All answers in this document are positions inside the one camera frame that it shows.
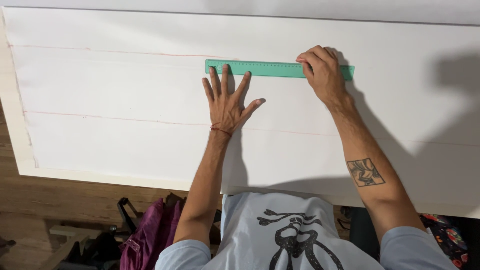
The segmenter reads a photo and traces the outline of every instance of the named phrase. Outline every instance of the purple bag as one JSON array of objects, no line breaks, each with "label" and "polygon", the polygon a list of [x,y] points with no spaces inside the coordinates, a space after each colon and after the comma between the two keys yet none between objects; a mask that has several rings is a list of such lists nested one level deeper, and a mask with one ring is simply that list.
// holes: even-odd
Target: purple bag
[{"label": "purple bag", "polygon": [[180,214],[180,201],[164,207],[160,198],[150,205],[137,230],[120,245],[120,270],[154,269],[160,252],[173,243]]}]

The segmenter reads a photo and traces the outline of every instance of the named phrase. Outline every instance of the ruler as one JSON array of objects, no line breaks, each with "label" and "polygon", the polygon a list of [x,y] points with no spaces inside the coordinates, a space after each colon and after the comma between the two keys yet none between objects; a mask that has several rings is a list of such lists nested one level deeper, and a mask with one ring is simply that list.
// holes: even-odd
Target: ruler
[{"label": "ruler", "polygon": [[[208,73],[209,67],[214,67],[217,73],[222,74],[223,64],[230,65],[229,73],[235,75],[243,75],[245,72],[250,71],[252,75],[255,76],[305,78],[302,72],[302,66],[299,63],[207,59],[205,60],[205,72]],[[346,81],[353,79],[355,66],[340,66],[340,70]]]}]

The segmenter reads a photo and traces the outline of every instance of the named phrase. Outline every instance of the bracelet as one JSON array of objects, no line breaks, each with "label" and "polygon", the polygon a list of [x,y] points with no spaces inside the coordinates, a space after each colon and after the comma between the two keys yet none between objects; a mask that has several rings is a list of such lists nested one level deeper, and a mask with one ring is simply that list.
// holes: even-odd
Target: bracelet
[{"label": "bracelet", "polygon": [[225,133],[228,134],[230,137],[232,137],[232,134],[231,134],[230,132],[226,132],[225,130],[221,130],[219,127],[213,127],[213,126],[216,125],[216,124],[220,124],[220,122],[211,125],[211,126],[210,126],[210,129],[211,129],[211,130],[219,130],[219,131],[221,131],[221,132],[225,132]]}]

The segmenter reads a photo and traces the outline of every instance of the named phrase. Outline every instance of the light blue t-shirt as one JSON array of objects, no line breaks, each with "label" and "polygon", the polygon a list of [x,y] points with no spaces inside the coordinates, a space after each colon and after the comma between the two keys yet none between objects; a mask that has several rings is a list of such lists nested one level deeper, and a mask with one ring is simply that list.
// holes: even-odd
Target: light blue t-shirt
[{"label": "light blue t-shirt", "polygon": [[280,193],[224,196],[222,242],[211,259],[197,240],[160,253],[156,270],[458,270],[435,239],[413,227],[384,235],[378,263],[335,229],[333,207]]}]

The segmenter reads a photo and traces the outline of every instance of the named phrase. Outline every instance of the forearm tattoo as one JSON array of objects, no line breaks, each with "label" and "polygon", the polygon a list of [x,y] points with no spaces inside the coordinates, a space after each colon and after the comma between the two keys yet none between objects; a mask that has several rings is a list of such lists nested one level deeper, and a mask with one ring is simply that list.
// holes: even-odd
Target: forearm tattoo
[{"label": "forearm tattoo", "polygon": [[378,173],[377,168],[370,158],[347,161],[347,165],[357,186],[385,183],[385,180]]}]

